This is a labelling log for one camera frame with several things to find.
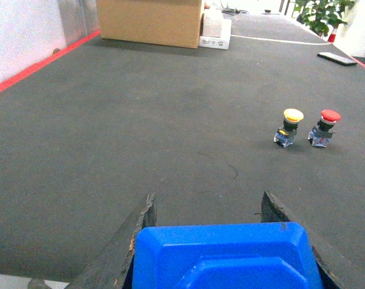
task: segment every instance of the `black device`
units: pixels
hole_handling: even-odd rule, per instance
[[[344,66],[357,65],[357,62],[350,58],[339,56],[339,55],[336,55],[336,54],[333,54],[330,52],[320,52],[317,54],[317,56],[327,59],[329,61],[333,61],[333,62],[341,64],[341,65],[344,65]]]

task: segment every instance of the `white cable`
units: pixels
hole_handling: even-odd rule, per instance
[[[278,39],[268,39],[268,38],[259,38],[259,37],[249,37],[249,36],[240,36],[240,35],[231,35],[233,37],[246,38],[246,39],[254,39],[261,41],[271,41],[271,42],[281,42],[281,43],[291,43],[291,44],[303,44],[303,45],[331,45],[331,42],[326,43],[311,43],[311,42],[300,42],[300,41],[291,41],[291,40],[278,40]]]

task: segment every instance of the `red edge strip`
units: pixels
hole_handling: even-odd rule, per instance
[[[71,50],[74,50],[75,48],[81,46],[85,42],[88,42],[89,40],[96,37],[97,35],[99,35],[99,30],[97,30],[96,32],[91,33],[91,35],[89,35],[85,38],[82,38],[81,40],[69,45],[68,47],[58,51],[56,54],[53,54],[52,56],[49,56],[48,58],[46,58],[40,62],[34,63],[33,65],[31,65],[31,66],[27,67],[26,69],[24,69],[23,71],[19,72],[17,75],[14,75],[11,78],[1,82],[0,83],[0,92],[2,92],[5,89],[8,89],[9,87],[16,84],[18,81],[21,81],[22,79],[28,77],[29,75],[33,74],[34,72],[37,72],[39,69],[52,63],[54,60],[64,56],[65,54],[67,54]]]
[[[363,66],[365,68],[365,64],[360,62],[359,60],[357,60],[356,58],[354,57],[351,57],[354,61],[356,61],[360,66]]]

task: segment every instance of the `blue plastic cover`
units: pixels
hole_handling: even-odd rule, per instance
[[[133,289],[322,289],[297,223],[151,227],[136,240]]]

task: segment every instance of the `green leaves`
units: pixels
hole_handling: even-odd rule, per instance
[[[338,27],[347,24],[343,21],[346,9],[351,9],[355,0],[295,0],[295,9],[300,13],[298,19],[316,34],[328,35],[328,25]]]

